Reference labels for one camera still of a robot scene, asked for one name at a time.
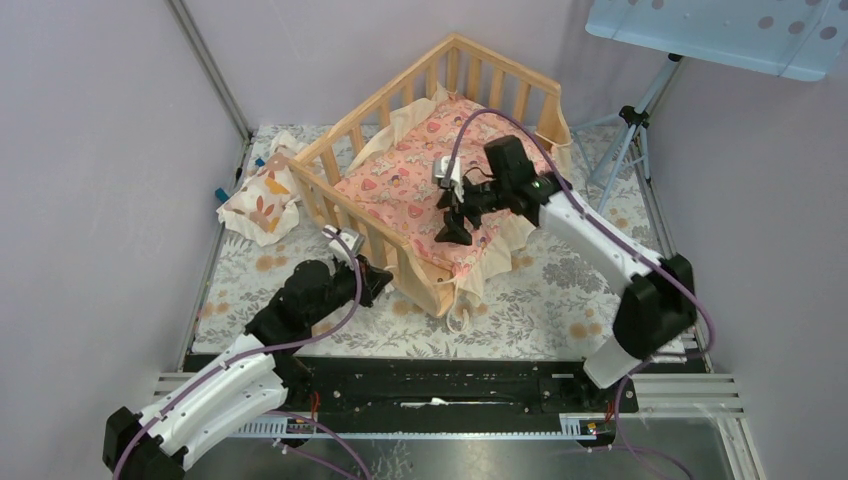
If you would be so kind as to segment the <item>pink patterned bed cushion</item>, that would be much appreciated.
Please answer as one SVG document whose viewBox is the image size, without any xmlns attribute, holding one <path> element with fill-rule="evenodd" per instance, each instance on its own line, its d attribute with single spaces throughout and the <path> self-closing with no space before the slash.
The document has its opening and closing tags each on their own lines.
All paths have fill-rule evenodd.
<svg viewBox="0 0 848 480">
<path fill-rule="evenodd" d="M 505 135 L 518 137 L 539 171 L 547 162 L 531 140 L 506 119 L 484 114 L 463 123 L 480 104 L 438 93 L 391 115 L 391 123 L 372 138 L 336 184 L 336 190 L 410 242 L 425 276 L 397 271 L 398 287 L 427 313 L 442 316 L 464 296 L 479 302 L 487 279 L 511 270 L 511 254 L 524 247 L 534 226 L 509 211 L 486 214 L 471 232 L 469 246 L 440 243 L 444 226 L 437 202 L 442 190 L 432 180 L 434 162 L 460 147 L 457 166 L 473 182 L 491 173 L 483 147 Z"/>
</svg>

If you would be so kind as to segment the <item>wooden pet bed frame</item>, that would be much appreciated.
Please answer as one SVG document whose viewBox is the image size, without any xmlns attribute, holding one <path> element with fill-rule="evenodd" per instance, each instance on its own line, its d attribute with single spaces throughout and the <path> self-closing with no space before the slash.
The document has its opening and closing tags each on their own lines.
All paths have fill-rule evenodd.
<svg viewBox="0 0 848 480">
<path fill-rule="evenodd" d="M 561 109 L 558 82 L 458 34 L 448 36 L 424 54 L 290 163 L 312 220 L 322 227 L 347 227 L 361 233 L 365 257 L 372 265 L 390 270 L 394 287 L 402 293 L 397 271 L 425 276 L 410 242 L 381 221 L 371 219 L 335 186 L 366 144 L 390 125 L 393 112 L 438 93 L 459 95 L 480 104 L 480 110 L 463 123 L 463 130 L 484 114 L 502 117 L 520 130 L 531 126 L 534 134 L 528 139 L 544 160 L 551 157 L 562 173 L 567 173 L 571 165 L 571 136 Z"/>
</svg>

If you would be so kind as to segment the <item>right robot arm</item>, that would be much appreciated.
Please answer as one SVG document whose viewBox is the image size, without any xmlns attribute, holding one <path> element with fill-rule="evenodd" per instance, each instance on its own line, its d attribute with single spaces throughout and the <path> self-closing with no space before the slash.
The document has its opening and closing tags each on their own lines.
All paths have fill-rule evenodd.
<svg viewBox="0 0 848 480">
<path fill-rule="evenodd" d="M 490 174 L 480 184 L 464 177 L 455 154 L 434 162 L 445 222 L 435 239 L 469 246 L 484 215 L 509 210 L 593 264 L 620 298 L 611 337 L 584 361 L 584 377 L 573 386 L 577 405 L 597 412 L 612 400 L 613 385 L 705 315 L 694 294 L 692 265 L 680 254 L 664 258 L 621 236 L 556 169 L 537 172 L 519 138 L 493 140 L 484 153 Z"/>
</svg>

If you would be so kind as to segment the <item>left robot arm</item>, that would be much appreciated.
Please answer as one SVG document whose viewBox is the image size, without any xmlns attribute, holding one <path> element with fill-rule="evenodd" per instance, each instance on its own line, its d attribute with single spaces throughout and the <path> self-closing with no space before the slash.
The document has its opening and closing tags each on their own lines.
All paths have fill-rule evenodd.
<svg viewBox="0 0 848 480">
<path fill-rule="evenodd" d="M 348 323 L 393 279 L 362 255 L 361 233 L 332 226 L 322 233 L 332 261 L 298 264 L 223 353 L 160 400 L 109 416 L 102 459 L 113 478 L 182 479 L 206 452 L 254 418 L 307 404 L 311 375 L 295 352 L 320 341 L 314 325 L 342 307 Z"/>
</svg>

